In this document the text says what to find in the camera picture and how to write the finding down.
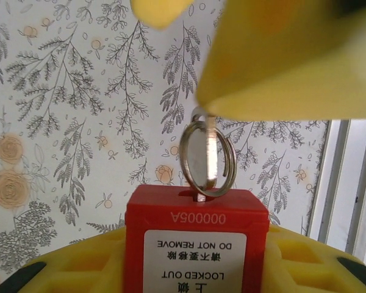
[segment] floral wallpaper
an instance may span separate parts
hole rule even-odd
[[[138,184],[187,184],[179,138],[222,5],[196,1],[154,31],[127,0],[0,0],[0,282],[124,225]],[[326,122],[217,122],[235,187],[305,233]]]

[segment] key ring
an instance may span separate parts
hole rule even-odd
[[[181,141],[179,144],[179,158],[182,167],[182,172],[191,186],[191,188],[198,191],[207,197],[220,197],[226,194],[234,184],[236,174],[237,174],[237,158],[234,151],[234,147],[229,138],[226,138],[219,129],[214,128],[218,139],[220,140],[224,156],[225,156],[225,166],[223,176],[226,177],[224,184],[216,191],[204,190],[203,187],[199,186],[193,179],[190,171],[190,166],[188,165],[188,141],[190,136],[197,129],[206,132],[206,123],[204,121],[199,121],[198,117],[193,117],[192,122],[184,130]]]

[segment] warning label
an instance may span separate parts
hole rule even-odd
[[[246,236],[148,230],[143,293],[241,293]]]

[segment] yellow plastic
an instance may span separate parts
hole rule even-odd
[[[47,263],[20,293],[122,293],[125,228],[43,255]],[[342,251],[271,225],[262,293],[366,293],[336,257],[361,263]]]
[[[138,19],[155,29],[168,27],[194,0],[131,0]]]
[[[157,13],[133,10],[151,26],[166,25],[170,7],[178,17],[189,2],[166,1]],[[340,17],[335,2],[227,0],[199,105],[240,121],[366,118],[366,8]]]

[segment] red padlock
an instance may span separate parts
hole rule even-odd
[[[189,187],[138,186],[125,214],[124,293],[259,293],[268,211],[251,192],[207,202]]]

